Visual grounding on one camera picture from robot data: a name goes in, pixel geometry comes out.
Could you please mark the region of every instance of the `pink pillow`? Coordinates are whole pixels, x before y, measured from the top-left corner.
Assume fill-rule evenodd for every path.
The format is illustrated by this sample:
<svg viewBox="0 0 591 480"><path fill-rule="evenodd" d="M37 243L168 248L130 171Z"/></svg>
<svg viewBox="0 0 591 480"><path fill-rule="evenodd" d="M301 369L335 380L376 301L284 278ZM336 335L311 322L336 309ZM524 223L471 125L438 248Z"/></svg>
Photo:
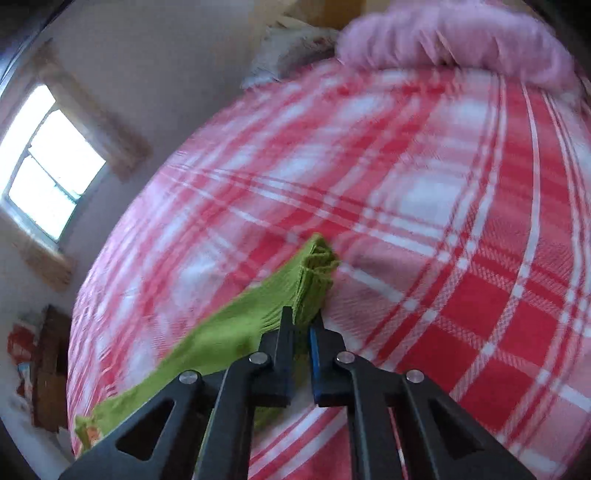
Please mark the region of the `pink pillow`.
<svg viewBox="0 0 591 480"><path fill-rule="evenodd" d="M560 93L579 87L574 60L540 21L482 3L394 2L351 22L336 48L362 70L459 65L488 69Z"/></svg>

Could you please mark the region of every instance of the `pink plaid blanket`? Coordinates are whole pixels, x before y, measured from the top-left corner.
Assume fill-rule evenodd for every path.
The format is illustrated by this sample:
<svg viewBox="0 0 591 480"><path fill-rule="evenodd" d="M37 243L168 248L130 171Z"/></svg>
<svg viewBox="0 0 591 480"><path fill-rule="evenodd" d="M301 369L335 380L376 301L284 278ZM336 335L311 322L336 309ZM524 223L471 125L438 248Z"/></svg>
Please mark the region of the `pink plaid blanket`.
<svg viewBox="0 0 591 480"><path fill-rule="evenodd" d="M70 422L320 232L343 260L327 327L382 368L423 370L560 476L591 428L590 146L568 106L478 70L327 61L248 92L171 156L91 269ZM348 457L345 412L302 390L249 477L347 480Z"/></svg>

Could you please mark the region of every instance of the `metal screw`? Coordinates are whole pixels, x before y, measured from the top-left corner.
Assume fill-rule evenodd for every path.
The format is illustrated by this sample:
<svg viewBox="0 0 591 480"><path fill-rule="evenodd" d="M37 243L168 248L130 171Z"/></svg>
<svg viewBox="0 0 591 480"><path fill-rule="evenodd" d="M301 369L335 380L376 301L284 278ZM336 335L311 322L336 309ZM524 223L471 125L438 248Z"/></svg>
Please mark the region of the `metal screw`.
<svg viewBox="0 0 591 480"><path fill-rule="evenodd" d="M355 354L344 350L337 354L336 360L342 364L352 364L355 362Z"/></svg>
<svg viewBox="0 0 591 480"><path fill-rule="evenodd" d="M199 379L199 374L195 370L185 370L178 376L178 380L185 385L195 383Z"/></svg>
<svg viewBox="0 0 591 480"><path fill-rule="evenodd" d="M251 363L255 365L262 365L267 361L268 358L269 355L267 355L265 352L254 352L250 357L248 357Z"/></svg>
<svg viewBox="0 0 591 480"><path fill-rule="evenodd" d="M420 383L425 380L425 374L420 370L409 370L407 372L407 380L410 383Z"/></svg>

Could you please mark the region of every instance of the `window pane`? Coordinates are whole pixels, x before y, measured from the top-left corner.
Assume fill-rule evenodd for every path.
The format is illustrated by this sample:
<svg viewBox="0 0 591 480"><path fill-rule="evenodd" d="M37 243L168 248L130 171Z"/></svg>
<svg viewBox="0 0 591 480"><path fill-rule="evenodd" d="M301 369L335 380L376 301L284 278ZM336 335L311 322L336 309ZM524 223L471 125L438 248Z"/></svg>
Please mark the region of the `window pane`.
<svg viewBox="0 0 591 480"><path fill-rule="evenodd" d="M55 102L49 89L41 85L33 90L18 111L0 144L0 193L6 189L31 135Z"/></svg>
<svg viewBox="0 0 591 480"><path fill-rule="evenodd" d="M8 196L55 240L76 206L32 157L23 160Z"/></svg>
<svg viewBox="0 0 591 480"><path fill-rule="evenodd" d="M56 110L31 141L31 154L73 196L82 195L105 161Z"/></svg>

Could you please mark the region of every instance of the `window frame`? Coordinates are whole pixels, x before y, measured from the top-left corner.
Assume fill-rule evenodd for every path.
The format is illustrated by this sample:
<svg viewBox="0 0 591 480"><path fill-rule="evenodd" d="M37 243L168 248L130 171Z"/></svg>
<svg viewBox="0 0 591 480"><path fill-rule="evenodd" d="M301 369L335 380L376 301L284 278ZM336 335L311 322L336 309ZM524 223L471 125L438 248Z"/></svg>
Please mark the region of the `window frame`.
<svg viewBox="0 0 591 480"><path fill-rule="evenodd" d="M42 85L44 85L43 82L33 82L31 85L29 85L29 87L25 91L25 95L23 96L23 100L21 102L19 102L17 108L15 109L15 113L12 116L12 118L10 119L4 134L0 136L0 142L4 140L4 135L8 131L8 128L10 128L10 125L12 125L12 122L14 121L18 112L25 105L27 99L29 98L29 95L32 94L32 92L37 87L42 86ZM10 175L10 179L8 180L6 188L4 189L4 191L2 191L0 193L0 208L2 208L6 213L8 213L15 221L17 221L23 227L25 227L26 230L33 233L34 236L38 240L43 242L43 244L45 244L47 247L50 247L52 249L58 248L60 245L67 242L67 240L70 238L70 235L72 234L72 230L73 230L73 228L72 228L73 224L76 222L76 219L80 216L80 214L86 209L89 197L91 197L92 194L94 194L99 183L105 178L105 176L108 173L108 168L107 168L108 164L105 162L105 164L100 168L100 170L96 173L96 175L94 176L92 181L89 183L85 192L82 195L80 195L80 197L78 197L78 199L76 199L39 163L39 161L34 157L34 155L29 152L29 148L31 147L31 143L32 143L33 139L35 138L35 136L37 135L37 133L39 132L43 123L45 123L47 118L53 112L60 111L60 110L61 110L60 105L56 101L51 106L49 111L44 115L43 119L41 120L41 122L39 122L39 124L35 128L35 131L29 137L23 151L21 152L21 155L17 161L17 164L15 165L15 167ZM15 178L22 166L23 161L28 156L31 156L33 158L33 160L43 169L43 171L46 173L46 175L48 175L49 178L51 178L52 181L55 182L56 187L58 189L60 189L74 203L74 209L72 210L72 214L68 218L68 221L64 225L64 228L61 231L61 234L57 239L55 239L51 235L49 235L33 218L31 218L16 203L14 203L9 196L9 192L10 192L10 189L12 188L12 184L13 184L13 182L14 182L14 180L15 180Z"/></svg>

